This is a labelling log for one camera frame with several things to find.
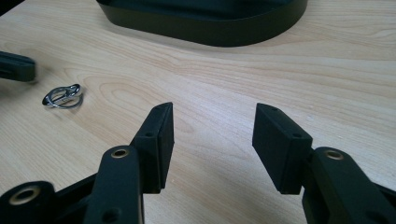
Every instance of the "black mechanical arm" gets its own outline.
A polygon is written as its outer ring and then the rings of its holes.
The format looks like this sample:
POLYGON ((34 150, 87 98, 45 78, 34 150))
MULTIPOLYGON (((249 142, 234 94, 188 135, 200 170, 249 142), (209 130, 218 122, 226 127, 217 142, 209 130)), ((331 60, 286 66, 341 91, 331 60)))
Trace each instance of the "black mechanical arm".
MULTIPOLYGON (((312 137, 281 110, 257 105, 253 146, 282 194, 299 194, 309 224, 396 223, 396 192, 345 152, 311 148, 312 137)), ((174 145, 172 104, 155 106, 129 146, 113 147, 99 171, 54 192, 30 182, 0 198, 0 223, 144 223, 143 193, 160 193, 174 145)))
POLYGON ((252 142, 281 194, 304 187, 308 223, 396 223, 396 192, 371 182, 345 152, 312 149, 312 137, 278 108, 257 104, 252 142))
POLYGON ((105 152, 97 174, 58 192, 36 181, 3 194, 0 223, 144 223, 143 193, 164 189, 174 143, 173 105, 157 105, 129 146, 105 152))

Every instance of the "metal clip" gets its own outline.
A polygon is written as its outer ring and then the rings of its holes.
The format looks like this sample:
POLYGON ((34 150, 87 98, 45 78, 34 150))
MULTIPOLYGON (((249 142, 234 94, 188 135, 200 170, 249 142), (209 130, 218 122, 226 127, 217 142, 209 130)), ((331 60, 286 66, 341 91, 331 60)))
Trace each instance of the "metal clip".
POLYGON ((71 109, 82 104, 82 91, 78 84, 69 87, 58 87, 50 91, 43 99, 42 104, 49 108, 71 109))

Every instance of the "silver metal ring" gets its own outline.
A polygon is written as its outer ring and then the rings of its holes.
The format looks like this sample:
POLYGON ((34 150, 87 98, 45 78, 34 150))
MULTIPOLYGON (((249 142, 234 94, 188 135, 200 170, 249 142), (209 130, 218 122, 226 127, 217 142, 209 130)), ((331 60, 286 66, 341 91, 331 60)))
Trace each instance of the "silver metal ring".
POLYGON ((50 91, 43 99, 42 104, 49 108, 71 109, 82 104, 82 91, 78 84, 69 87, 58 87, 50 91))

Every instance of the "wood grain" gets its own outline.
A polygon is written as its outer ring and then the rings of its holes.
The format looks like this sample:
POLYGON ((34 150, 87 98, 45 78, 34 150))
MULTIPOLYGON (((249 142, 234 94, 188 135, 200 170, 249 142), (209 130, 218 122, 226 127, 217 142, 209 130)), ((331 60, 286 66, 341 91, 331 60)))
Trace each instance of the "wood grain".
POLYGON ((396 189, 395 1, 312 0, 284 34, 222 49, 117 27, 95 1, 26 0, 1 17, 0 50, 37 62, 36 83, 0 80, 1 194, 95 173, 164 102, 176 144, 166 189, 145 196, 147 223, 306 222, 301 196, 278 194, 251 146, 257 103, 396 189), (81 108, 43 108, 74 83, 81 108))

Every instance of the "black plastic part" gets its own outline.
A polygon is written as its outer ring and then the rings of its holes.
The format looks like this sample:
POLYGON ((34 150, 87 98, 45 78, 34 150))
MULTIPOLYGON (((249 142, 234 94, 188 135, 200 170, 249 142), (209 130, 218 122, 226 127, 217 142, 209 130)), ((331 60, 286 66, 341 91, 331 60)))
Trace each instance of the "black plastic part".
POLYGON ((155 106, 130 146, 104 154, 97 174, 56 193, 51 183, 39 181, 3 194, 0 223, 144 223, 143 186, 150 193, 164 188, 174 143, 172 103, 155 106), (14 195, 21 196, 13 201, 32 195, 28 187, 39 189, 37 195, 29 203, 12 205, 14 195))
POLYGON ((0 16, 3 16, 15 6, 19 5, 24 0, 7 0, 2 1, 0 4, 0 16))
MULTIPOLYGON (((307 216, 308 223, 396 223, 393 206, 345 152, 317 148, 311 170, 329 215, 327 220, 315 219, 319 216, 310 220, 307 216)), ((305 197, 312 196, 311 189, 306 191, 305 197)), ((312 198, 304 199, 305 211, 316 208, 318 197, 314 201, 312 198)))
POLYGON ((0 77, 28 82, 35 80, 35 61, 28 57, 0 51, 0 77))
POLYGON ((90 200, 96 174, 56 192, 57 215, 54 223, 82 223, 90 200))
POLYGON ((257 104, 253 147, 282 194, 299 194, 312 137, 280 109, 257 104))
POLYGON ((262 42, 288 30, 307 0, 97 0, 116 25, 216 47, 262 42))
POLYGON ((55 191, 49 182, 21 184, 1 196, 0 223, 51 223, 55 216, 54 199, 55 191))
POLYGON ((157 105, 131 143, 139 151, 144 193, 160 193, 165 188, 174 143, 173 105, 157 105))
POLYGON ((119 146, 103 155, 84 224, 144 223, 137 153, 131 146, 119 146))

